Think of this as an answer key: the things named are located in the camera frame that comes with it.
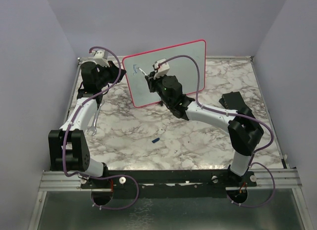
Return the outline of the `pink framed whiteboard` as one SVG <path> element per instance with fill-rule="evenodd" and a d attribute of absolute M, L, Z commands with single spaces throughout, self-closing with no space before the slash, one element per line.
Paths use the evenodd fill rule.
<path fill-rule="evenodd" d="M 193 58 L 199 67 L 199 75 L 194 63 L 184 57 L 169 61 L 170 70 L 167 74 L 177 77 L 178 81 L 182 84 L 183 93 L 185 94 L 196 92 L 198 78 L 200 79 L 199 90 L 204 90 L 206 79 L 206 46 L 206 41 L 200 39 L 124 57 L 122 64 L 126 70 L 126 80 L 133 106 L 141 108 L 160 101 L 157 93 L 149 91 L 144 75 L 138 70 L 138 67 L 145 71 L 146 74 L 149 74 L 154 70 L 154 63 L 163 58 L 168 59 L 178 55 L 187 55 Z"/>

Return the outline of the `blue marker cap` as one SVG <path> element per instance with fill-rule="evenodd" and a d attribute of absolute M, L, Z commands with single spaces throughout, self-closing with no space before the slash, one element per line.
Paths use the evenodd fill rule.
<path fill-rule="evenodd" d="M 158 141 L 160 141 L 160 138 L 156 138 L 156 139 L 152 140 L 152 143 L 156 143 Z"/>

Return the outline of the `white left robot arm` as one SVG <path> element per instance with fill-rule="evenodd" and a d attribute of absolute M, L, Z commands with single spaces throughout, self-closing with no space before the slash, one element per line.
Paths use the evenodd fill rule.
<path fill-rule="evenodd" d="M 68 177 L 77 173 L 92 176 L 97 187 L 109 183 L 106 164 L 90 156 L 85 130 L 91 118 L 100 112 L 104 94 L 119 83 L 126 71 L 112 61 L 105 66 L 87 61 L 80 65 L 82 87 L 78 90 L 77 103 L 67 121 L 48 134 L 52 171 L 63 171 Z"/>

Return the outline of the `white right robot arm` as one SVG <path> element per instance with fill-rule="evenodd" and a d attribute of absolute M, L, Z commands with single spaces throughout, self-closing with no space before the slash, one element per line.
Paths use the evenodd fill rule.
<path fill-rule="evenodd" d="M 264 133 L 260 124 L 255 121 L 252 111 L 248 107 L 243 107 L 239 111 L 203 107 L 197 104 L 195 99 L 183 94 L 182 85 L 176 76 L 154 76 L 155 72 L 145 76 L 149 91 L 157 93 L 175 117 L 203 122 L 229 135 L 235 153 L 227 179 L 234 186 L 243 183 L 252 154 Z"/>

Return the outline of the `silver open-end wrench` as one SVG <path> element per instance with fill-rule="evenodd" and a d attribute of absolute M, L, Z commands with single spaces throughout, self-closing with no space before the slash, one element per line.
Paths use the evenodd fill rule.
<path fill-rule="evenodd" d="M 98 107 L 97 111 L 95 112 L 91 126 L 89 126 L 87 128 L 87 134 L 90 136 L 94 136 L 97 133 L 97 121 L 98 121 L 98 117 L 99 117 L 100 111 L 101 111 L 104 103 L 105 103 L 104 101 L 101 102 L 100 106 Z"/>

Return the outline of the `white grey small box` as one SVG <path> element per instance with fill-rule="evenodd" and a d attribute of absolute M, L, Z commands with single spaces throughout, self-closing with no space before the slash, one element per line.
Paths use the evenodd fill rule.
<path fill-rule="evenodd" d="M 216 128 L 218 128 L 219 130 L 221 130 L 223 133 L 225 133 L 226 135 L 229 135 L 229 131 L 228 131 L 228 123 L 225 122 L 220 122 L 214 125 Z"/>

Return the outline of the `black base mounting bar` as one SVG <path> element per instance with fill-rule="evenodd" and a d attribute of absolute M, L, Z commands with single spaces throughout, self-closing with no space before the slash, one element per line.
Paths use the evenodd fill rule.
<path fill-rule="evenodd" d="M 117 199 L 133 199 L 136 183 L 139 198 L 225 198 L 227 190 L 241 186 L 256 187 L 251 181 L 254 172 L 236 177 L 229 170 L 180 170 L 180 171 L 108 171 L 109 180 L 88 179 L 81 189 L 113 194 Z"/>

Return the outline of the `black network switch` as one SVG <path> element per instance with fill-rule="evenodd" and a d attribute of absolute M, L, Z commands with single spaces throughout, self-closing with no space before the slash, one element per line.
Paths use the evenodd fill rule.
<path fill-rule="evenodd" d="M 242 108 L 246 108 L 247 105 L 244 102 L 240 92 L 230 92 L 223 94 L 219 99 L 219 103 L 225 108 L 229 110 L 241 110 Z"/>

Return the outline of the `aluminium front rail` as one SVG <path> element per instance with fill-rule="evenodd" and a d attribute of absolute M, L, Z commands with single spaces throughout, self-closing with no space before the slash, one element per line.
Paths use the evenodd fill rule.
<path fill-rule="evenodd" d="M 80 191 L 80 178 L 76 175 L 67 177 L 63 172 L 43 172 L 40 191 Z"/>

